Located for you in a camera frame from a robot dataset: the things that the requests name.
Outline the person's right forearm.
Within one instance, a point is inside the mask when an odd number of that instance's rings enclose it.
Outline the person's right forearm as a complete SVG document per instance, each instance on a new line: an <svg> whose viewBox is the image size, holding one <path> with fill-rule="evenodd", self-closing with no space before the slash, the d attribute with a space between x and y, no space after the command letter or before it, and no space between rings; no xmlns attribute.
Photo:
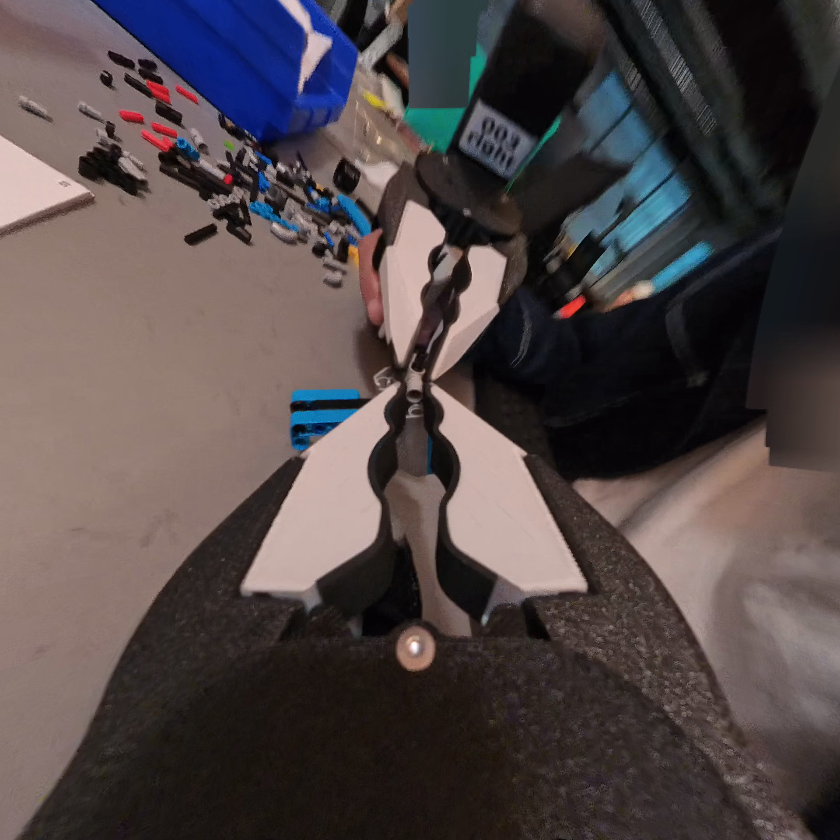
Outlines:
<svg viewBox="0 0 840 840"><path fill-rule="evenodd" d="M748 391L777 244L746 239L652 297L568 319L522 287L470 360L535 400L566 480L662 466L764 415Z"/></svg>

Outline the grey desk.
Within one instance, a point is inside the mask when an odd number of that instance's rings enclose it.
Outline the grey desk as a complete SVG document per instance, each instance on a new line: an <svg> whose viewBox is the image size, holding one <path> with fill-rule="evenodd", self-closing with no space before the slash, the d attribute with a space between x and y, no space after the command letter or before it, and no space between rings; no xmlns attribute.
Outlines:
<svg viewBox="0 0 840 840"><path fill-rule="evenodd" d="M250 245L158 169L157 120L108 52L151 56L90 2L2 2L2 135L67 175L100 111L147 192L2 238L2 838L66 768L174 571L289 455L302 388L370 393L389 361L358 281L257 218Z"/></svg>

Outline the black perforated pad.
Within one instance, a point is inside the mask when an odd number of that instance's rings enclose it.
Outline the black perforated pad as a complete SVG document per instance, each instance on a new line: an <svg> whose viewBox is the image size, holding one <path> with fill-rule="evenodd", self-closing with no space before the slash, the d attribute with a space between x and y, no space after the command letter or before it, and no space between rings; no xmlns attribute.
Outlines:
<svg viewBox="0 0 840 840"><path fill-rule="evenodd" d="M477 415L524 451L521 460L526 476L552 473L570 484L579 479L571 467L558 460L550 430L530 392L479 371L475 394Z"/></svg>

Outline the person's white shirt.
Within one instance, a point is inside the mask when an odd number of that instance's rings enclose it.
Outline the person's white shirt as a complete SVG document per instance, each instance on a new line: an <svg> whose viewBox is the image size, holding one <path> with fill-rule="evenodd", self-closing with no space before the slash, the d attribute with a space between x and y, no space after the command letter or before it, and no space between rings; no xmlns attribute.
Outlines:
<svg viewBox="0 0 840 840"><path fill-rule="evenodd" d="M838 796L838 474L771 466L764 422L574 489L675 599L789 807Z"/></svg>

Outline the person's right hand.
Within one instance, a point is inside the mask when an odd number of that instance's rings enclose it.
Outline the person's right hand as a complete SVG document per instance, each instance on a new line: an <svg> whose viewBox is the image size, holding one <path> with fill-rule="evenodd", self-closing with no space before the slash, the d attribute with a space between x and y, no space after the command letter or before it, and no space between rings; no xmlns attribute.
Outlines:
<svg viewBox="0 0 840 840"><path fill-rule="evenodd" d="M382 282L376 255L381 255L384 248L383 230L381 227L373 229L364 236L358 245L358 275L360 294L368 323L376 331L380 340L387 339L385 328L384 302L382 296Z"/></svg>

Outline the grey panel brick assembly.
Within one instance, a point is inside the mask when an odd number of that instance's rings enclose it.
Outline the grey panel brick assembly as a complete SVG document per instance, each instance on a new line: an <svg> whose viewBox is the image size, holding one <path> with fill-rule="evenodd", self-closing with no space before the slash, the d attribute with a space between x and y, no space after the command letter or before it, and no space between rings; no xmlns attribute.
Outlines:
<svg viewBox="0 0 840 840"><path fill-rule="evenodd" d="M432 442L424 419L426 354L415 353L404 370L385 367L373 374L376 391L399 384L405 392L404 424L396 440L397 461L401 471L416 478L430 475Z"/></svg>

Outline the teal felt bag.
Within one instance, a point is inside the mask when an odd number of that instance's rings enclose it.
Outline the teal felt bag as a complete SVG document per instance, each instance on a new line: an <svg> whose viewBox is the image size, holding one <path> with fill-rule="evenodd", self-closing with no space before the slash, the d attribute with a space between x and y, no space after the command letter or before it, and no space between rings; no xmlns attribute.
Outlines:
<svg viewBox="0 0 840 840"><path fill-rule="evenodd" d="M509 182L538 145L507 115L481 100L471 109L406 110L404 122L426 145L444 153L450 145L489 172Z"/></svg>

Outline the blue black brick frame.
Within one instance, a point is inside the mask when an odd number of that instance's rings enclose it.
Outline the blue black brick frame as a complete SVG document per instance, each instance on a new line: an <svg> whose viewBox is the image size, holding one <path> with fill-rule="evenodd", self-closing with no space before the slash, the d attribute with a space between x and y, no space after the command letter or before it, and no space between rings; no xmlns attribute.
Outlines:
<svg viewBox="0 0 840 840"><path fill-rule="evenodd" d="M290 444L298 452L322 438L370 401L357 390L297 389L290 396Z"/></svg>

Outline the blue plastic bin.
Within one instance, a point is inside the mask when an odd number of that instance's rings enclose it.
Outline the blue plastic bin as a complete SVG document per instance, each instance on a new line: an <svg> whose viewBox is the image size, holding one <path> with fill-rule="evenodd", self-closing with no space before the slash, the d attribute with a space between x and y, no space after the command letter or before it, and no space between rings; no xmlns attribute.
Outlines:
<svg viewBox="0 0 840 840"><path fill-rule="evenodd" d="M317 2L96 5L263 144L320 130L347 105L358 52Z"/></svg>

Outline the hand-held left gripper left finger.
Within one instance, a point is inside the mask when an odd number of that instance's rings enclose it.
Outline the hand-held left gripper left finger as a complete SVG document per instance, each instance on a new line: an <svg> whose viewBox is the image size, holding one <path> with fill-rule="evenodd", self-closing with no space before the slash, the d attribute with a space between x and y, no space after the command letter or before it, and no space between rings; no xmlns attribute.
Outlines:
<svg viewBox="0 0 840 840"><path fill-rule="evenodd" d="M328 577L350 562L368 563L376 540L388 536L382 491L370 462L392 426L386 408L399 395L392 383L312 445L240 585L242 595L334 599Z"/></svg>

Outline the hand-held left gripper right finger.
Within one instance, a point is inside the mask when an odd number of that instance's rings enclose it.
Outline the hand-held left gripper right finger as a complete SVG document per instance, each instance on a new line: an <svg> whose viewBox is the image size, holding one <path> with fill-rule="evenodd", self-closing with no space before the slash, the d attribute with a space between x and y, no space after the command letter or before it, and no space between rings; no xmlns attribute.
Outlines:
<svg viewBox="0 0 840 840"><path fill-rule="evenodd" d="M538 488L527 454L437 385L424 420L444 489L436 573L447 596L584 593L587 581Z"/></svg>

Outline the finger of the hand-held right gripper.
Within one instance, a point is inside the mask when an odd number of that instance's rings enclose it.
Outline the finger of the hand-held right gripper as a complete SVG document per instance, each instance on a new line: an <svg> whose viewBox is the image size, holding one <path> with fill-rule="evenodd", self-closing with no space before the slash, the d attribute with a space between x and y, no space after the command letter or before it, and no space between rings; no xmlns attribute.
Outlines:
<svg viewBox="0 0 840 840"><path fill-rule="evenodd" d="M424 289L432 279L429 257L445 243L445 229L434 214L415 201L406 202L395 241L381 260L385 336L394 365L409 365L423 330Z"/></svg>
<svg viewBox="0 0 840 840"><path fill-rule="evenodd" d="M506 265L491 246L471 246L461 256L437 303L441 327L428 353L428 382L454 367L496 317Z"/></svg>

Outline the pile of small brick parts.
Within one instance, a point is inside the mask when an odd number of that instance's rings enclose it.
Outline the pile of small brick parts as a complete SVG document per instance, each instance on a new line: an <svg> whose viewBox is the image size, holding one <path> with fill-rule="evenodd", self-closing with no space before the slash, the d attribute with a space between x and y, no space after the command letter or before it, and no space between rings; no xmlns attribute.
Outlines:
<svg viewBox="0 0 840 840"><path fill-rule="evenodd" d="M305 245L324 265L324 283L338 286L347 264L358 261L358 242L371 231L371 210L352 195L314 178L300 154L292 161L266 155L255 137L222 113L225 133L213 154L194 119L202 103L182 84L167 85L151 59L132 60L110 50L113 67L98 73L87 99L71 99L91 137L74 157L77 179L109 185L132 198L146 198L158 175L179 184L206 208L212 222L184 234L196 247L221 230L251 245L263 219L279 241Z"/></svg>

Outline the instruction booklet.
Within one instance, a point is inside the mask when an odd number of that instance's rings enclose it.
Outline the instruction booklet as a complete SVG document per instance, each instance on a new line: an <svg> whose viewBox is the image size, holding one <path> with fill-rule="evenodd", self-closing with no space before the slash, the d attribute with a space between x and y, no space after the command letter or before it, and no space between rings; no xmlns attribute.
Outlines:
<svg viewBox="0 0 840 840"><path fill-rule="evenodd" d="M84 185L1 138L2 237L94 201Z"/></svg>

